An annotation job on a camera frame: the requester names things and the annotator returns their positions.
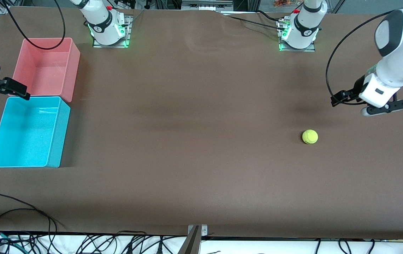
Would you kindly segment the yellow-green tennis ball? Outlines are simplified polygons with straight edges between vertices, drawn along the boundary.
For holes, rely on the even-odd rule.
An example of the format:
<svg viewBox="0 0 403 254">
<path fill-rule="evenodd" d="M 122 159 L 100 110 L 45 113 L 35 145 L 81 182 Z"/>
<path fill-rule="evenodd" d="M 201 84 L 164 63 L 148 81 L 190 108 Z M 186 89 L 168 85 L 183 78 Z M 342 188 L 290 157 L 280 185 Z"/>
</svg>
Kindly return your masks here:
<svg viewBox="0 0 403 254">
<path fill-rule="evenodd" d="M 302 141 L 306 144 L 314 144 L 318 141 L 318 139 L 319 139 L 319 135 L 313 129 L 305 130 L 302 133 Z"/>
</svg>

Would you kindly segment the pink plastic bin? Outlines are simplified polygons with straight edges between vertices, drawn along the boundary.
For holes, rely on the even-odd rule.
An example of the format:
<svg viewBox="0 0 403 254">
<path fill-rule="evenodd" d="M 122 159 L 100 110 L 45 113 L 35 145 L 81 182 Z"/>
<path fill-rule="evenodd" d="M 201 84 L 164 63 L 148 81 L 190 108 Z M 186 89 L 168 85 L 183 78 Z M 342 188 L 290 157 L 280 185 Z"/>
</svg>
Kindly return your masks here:
<svg viewBox="0 0 403 254">
<path fill-rule="evenodd" d="M 59 96 L 66 103 L 73 98 L 80 52 L 72 38 L 24 39 L 14 69 L 13 79 L 27 86 L 31 96 Z"/>
</svg>

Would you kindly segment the blue plastic bin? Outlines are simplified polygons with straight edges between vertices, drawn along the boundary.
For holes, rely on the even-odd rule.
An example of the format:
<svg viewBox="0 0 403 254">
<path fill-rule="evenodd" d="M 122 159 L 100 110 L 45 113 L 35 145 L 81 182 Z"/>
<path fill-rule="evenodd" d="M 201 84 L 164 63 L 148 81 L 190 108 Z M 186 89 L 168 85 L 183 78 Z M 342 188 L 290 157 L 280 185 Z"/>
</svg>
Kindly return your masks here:
<svg viewBox="0 0 403 254">
<path fill-rule="evenodd" d="M 0 168 L 58 168 L 70 112 L 59 96 L 9 97 L 0 120 Z"/>
</svg>

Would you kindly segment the grey metal device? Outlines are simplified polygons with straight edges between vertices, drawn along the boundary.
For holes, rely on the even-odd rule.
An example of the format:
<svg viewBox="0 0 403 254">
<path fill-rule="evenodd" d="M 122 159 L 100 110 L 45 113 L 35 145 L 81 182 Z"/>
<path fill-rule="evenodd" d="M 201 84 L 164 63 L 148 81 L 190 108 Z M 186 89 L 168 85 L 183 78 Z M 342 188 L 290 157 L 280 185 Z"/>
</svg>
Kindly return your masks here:
<svg viewBox="0 0 403 254">
<path fill-rule="evenodd" d="M 181 0 L 181 10 L 233 11 L 233 0 Z"/>
</svg>

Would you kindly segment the grey metal bar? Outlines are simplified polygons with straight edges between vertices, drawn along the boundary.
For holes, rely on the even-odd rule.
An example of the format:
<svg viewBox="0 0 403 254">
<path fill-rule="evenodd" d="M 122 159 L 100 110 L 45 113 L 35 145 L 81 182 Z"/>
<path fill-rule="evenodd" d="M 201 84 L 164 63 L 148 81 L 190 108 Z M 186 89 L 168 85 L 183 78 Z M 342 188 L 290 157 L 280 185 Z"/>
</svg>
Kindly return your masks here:
<svg viewBox="0 0 403 254">
<path fill-rule="evenodd" d="M 177 254 L 200 254 L 202 233 L 202 225 L 192 225 Z"/>
</svg>

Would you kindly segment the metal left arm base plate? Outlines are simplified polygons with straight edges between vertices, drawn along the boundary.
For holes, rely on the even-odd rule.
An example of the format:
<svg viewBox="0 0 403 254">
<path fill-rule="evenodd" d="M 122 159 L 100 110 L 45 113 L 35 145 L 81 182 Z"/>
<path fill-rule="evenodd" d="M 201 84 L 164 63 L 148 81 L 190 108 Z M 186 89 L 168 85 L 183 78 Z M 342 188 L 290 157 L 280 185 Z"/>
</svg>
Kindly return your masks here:
<svg viewBox="0 0 403 254">
<path fill-rule="evenodd" d="M 314 52 L 316 34 L 319 29 L 299 31 L 293 26 L 291 19 L 279 19 L 276 22 L 279 30 L 279 50 L 286 50 L 292 52 Z"/>
</svg>

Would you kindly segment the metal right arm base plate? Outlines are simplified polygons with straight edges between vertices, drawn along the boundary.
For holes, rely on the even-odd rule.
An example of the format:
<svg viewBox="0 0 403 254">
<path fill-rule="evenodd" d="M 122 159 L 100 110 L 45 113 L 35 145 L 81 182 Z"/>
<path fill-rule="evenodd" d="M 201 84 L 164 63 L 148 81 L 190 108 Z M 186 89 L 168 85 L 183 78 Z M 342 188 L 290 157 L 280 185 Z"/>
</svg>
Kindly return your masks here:
<svg viewBox="0 0 403 254">
<path fill-rule="evenodd" d="M 88 23 L 94 48 L 128 48 L 132 32 L 133 16 L 110 11 L 106 21 Z"/>
</svg>

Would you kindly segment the small metal table bracket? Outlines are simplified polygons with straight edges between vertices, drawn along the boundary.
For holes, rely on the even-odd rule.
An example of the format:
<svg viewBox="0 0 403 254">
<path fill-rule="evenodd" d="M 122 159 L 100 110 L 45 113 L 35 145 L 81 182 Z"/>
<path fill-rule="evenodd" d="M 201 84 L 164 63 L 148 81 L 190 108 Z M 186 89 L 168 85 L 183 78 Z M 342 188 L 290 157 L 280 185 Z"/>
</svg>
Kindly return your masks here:
<svg viewBox="0 0 403 254">
<path fill-rule="evenodd" d="M 193 229 L 195 226 L 196 226 L 196 225 L 194 225 L 194 224 L 188 225 L 188 232 L 187 232 L 187 235 L 190 234 L 190 232 L 192 231 L 192 229 Z M 208 225 L 203 224 L 203 225 L 198 225 L 198 226 L 200 226 L 201 236 L 207 236 L 207 235 L 208 235 Z"/>
</svg>

